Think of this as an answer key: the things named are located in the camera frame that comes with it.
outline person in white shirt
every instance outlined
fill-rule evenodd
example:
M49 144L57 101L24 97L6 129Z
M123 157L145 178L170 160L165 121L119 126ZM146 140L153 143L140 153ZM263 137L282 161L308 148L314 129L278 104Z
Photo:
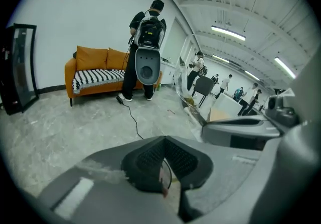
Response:
M228 78L223 79L221 87L220 87L220 92L216 95L216 99L219 98L220 94L224 92L224 90L228 91L229 90L229 83L231 78L233 77L232 74L229 75Z
M239 104L242 105L242 108L237 114L237 116L241 116L243 111L247 108L247 106L255 99L255 96L257 94L257 86L258 84L254 83L253 86L249 88L241 97Z
M193 70L191 71L191 73L189 74L189 76L187 77L187 90L188 91L190 91L193 81L198 75L198 72L204 66L204 60L203 60L204 54L201 51L199 51L199 52L197 52L196 55L197 55L198 59L197 59L197 61L192 61L193 65L195 65L195 66L194 66Z

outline black chair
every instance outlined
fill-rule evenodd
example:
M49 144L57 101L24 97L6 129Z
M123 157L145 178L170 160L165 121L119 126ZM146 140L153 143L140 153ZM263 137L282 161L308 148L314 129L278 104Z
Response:
M204 102L208 94L212 91L213 87L214 82L208 77L201 76L198 80L196 80L192 96L194 96L195 92L198 92L203 95L199 107L201 107L202 103Z

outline sofa cushion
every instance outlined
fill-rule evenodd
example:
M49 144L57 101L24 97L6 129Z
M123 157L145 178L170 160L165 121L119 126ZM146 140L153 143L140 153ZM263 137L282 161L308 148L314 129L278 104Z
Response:
M108 50L77 46L77 70L106 69Z
M107 69L126 69L127 61L128 61L128 59L125 60L126 56L128 56L126 53L119 52L117 50L109 48L106 68Z
M123 82L124 74L125 71L115 69L94 69L76 71L75 77L72 81L73 92L74 94L79 94L80 91L84 88Z

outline black pants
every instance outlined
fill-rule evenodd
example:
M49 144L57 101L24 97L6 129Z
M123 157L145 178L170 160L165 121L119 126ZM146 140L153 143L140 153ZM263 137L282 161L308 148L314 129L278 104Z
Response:
M135 55L137 48L132 47L130 49L128 64L124 76L124 83L122 85L122 94L126 99L131 99L132 91L137 83L137 74L135 69ZM150 99L153 96L153 85L144 85L145 96Z
M198 73L194 70L191 71L189 76L187 77L187 90L190 91L193 85L194 79L197 77Z
M219 98L220 94L221 94L221 93L223 93L223 92L224 92L224 90L225 90L225 89L220 88L220 92L216 95L216 97L215 97L215 98L216 98L216 99L217 99L217 98Z
M254 105L255 105L255 102L250 103L249 107L242 113L242 116L248 115Z
M237 116L241 116L243 111L245 110L245 108L248 106L248 103L246 101L244 101L243 99L240 100L239 104L242 105L242 108L239 111L239 113L237 114Z

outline black cable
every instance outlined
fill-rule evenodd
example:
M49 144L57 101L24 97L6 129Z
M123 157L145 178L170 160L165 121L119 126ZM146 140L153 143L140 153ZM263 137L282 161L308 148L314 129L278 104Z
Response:
M135 118L131 115L131 110L130 110L130 107L128 106L128 105L124 105L124 104L122 104L123 106L126 106L128 109L129 109L129 114L130 114L130 116L132 117L132 119L135 121L135 123L136 123L136 132L137 132L137 135L141 138L141 139L143 139L144 140L144 138L138 133L138 123L137 123L137 121L135 120ZM165 164L167 165L167 167L168 167L168 169L169 169L169 171L170 171L170 183L169 183L169 186L168 186L168 188L167 189L169 189L170 187L171 187L171 184L172 184L172 178L173 178L173 176L172 176L172 171L171 171L171 168L170 168L170 166L169 166L169 164L165 161L165 160L163 160L164 162L165 162Z

